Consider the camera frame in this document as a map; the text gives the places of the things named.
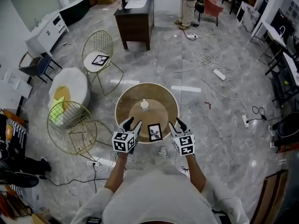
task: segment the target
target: round table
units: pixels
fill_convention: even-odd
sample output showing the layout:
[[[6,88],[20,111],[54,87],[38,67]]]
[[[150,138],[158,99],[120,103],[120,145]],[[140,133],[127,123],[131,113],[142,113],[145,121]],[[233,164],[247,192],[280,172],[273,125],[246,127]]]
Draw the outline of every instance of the round table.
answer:
[[[162,138],[166,138],[170,134],[168,122],[174,125],[177,123],[178,103],[173,94],[161,85],[137,84],[123,92],[115,107],[117,125],[131,117],[134,117],[131,129],[142,121],[137,140],[140,143],[152,143],[148,125],[160,124]]]

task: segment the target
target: gray tile floor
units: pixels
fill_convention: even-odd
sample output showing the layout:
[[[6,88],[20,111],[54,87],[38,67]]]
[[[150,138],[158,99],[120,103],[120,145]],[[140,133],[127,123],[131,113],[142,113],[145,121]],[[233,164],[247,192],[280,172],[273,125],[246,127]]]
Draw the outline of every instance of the gray tile floor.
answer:
[[[114,40],[113,62],[124,71],[123,83],[110,95],[103,97],[100,86],[93,83],[91,87],[91,102],[88,109],[96,119],[100,119],[111,130],[115,129],[114,109],[119,96],[134,82],[153,82],[166,85],[170,75],[175,71],[184,71],[196,67],[201,61],[201,52],[212,49],[213,57],[221,66],[229,68],[232,77],[231,85],[244,100],[252,118],[259,116],[251,111],[256,105],[264,107],[269,117],[280,115],[279,109],[271,102],[273,90],[271,81],[264,75],[266,65],[257,61],[260,50],[257,45],[249,43],[250,35],[240,30],[235,24],[235,15],[229,15],[228,5],[220,14],[219,26],[207,22],[207,17],[200,24],[200,30],[211,33],[199,41],[192,42],[185,38],[182,31],[174,25],[176,14],[155,13],[155,27],[151,36],[151,50],[147,51],[145,44],[128,42],[129,50],[124,50],[117,24],[113,14],[117,4],[109,6],[93,6],[86,16],[69,26],[70,32],[65,34],[53,50],[53,59],[64,68],[78,67],[84,71],[81,62],[81,52],[88,35],[96,30],[108,31]],[[200,66],[201,77],[218,90],[223,96],[237,98],[235,91],[227,82],[220,81],[213,74],[213,65]],[[52,71],[55,76],[59,69]],[[110,89],[121,74],[114,69],[107,69],[101,74],[104,86]],[[42,83],[33,79],[34,87],[29,99],[24,104],[29,120],[27,156],[38,159],[47,157],[52,166],[49,177],[55,183],[68,182],[71,179],[90,180],[93,172],[84,166],[86,159],[67,155],[58,150],[51,142],[46,128],[48,114],[48,91],[51,82]],[[215,175],[240,197],[244,210],[251,218],[260,195],[264,177],[272,174],[281,166],[277,161],[282,157],[270,150],[268,144],[271,136],[267,131],[269,123],[257,120],[250,123],[249,129],[243,125],[241,116],[246,113],[239,100],[231,100],[220,96],[217,92],[199,78],[196,70],[177,73],[170,79],[167,88],[173,93],[179,104],[181,119],[192,125],[196,139],[196,156],[205,175]],[[211,110],[204,102],[212,104]],[[109,140],[108,132],[100,130],[100,136]],[[159,146],[168,147],[169,158],[157,155]],[[108,147],[96,144],[92,154],[107,160],[114,159],[114,152]],[[138,145],[130,158],[128,168],[148,168],[151,165],[175,165],[179,169],[186,166],[184,158],[177,156],[171,145],[171,138],[151,144]],[[107,177],[103,171],[97,177]],[[97,187],[103,186],[97,181]],[[43,206],[64,223],[69,223],[78,208],[94,193],[93,182],[78,183],[55,187],[49,181],[40,181],[39,188],[43,192]]]

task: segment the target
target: red chair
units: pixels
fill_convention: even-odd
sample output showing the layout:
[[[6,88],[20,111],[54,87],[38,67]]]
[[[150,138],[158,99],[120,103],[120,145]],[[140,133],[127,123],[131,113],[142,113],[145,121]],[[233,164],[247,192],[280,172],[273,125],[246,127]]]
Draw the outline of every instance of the red chair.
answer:
[[[216,17],[216,26],[218,26],[218,16],[219,13],[222,12],[223,8],[221,5],[217,4],[217,0],[204,0],[204,6],[205,6],[205,13]]]

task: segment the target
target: blue chair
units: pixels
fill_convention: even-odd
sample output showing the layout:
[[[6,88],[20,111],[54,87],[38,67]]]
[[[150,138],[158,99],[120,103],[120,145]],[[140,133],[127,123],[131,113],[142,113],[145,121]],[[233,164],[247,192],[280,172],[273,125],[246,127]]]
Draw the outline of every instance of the blue chair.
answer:
[[[41,75],[45,75],[47,78],[49,78],[51,81],[53,81],[53,79],[51,77],[49,77],[46,73],[48,67],[50,67],[52,70],[54,69],[52,66],[50,66],[51,61],[56,66],[58,66],[60,69],[62,69],[62,67],[60,65],[58,65],[55,61],[53,61],[53,59],[47,53],[45,53],[44,57],[33,58],[31,56],[33,59],[31,61],[30,65],[27,67],[21,67],[21,63],[23,62],[23,60],[27,54],[29,56],[31,56],[28,52],[26,52],[23,55],[23,57],[20,60],[19,70],[29,76],[32,76],[32,77],[37,76],[45,83],[47,83],[47,82],[43,78],[40,77]]]

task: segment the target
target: neon green object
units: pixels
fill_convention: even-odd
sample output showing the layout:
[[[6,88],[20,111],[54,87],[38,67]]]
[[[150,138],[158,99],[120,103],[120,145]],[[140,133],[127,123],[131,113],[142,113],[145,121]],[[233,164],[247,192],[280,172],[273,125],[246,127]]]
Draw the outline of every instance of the neon green object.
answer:
[[[64,96],[62,96],[60,99],[54,98],[52,107],[51,107],[51,112],[49,114],[52,122],[55,122],[56,119],[58,118],[58,116],[64,112],[63,103],[62,103],[63,101],[64,101]]]

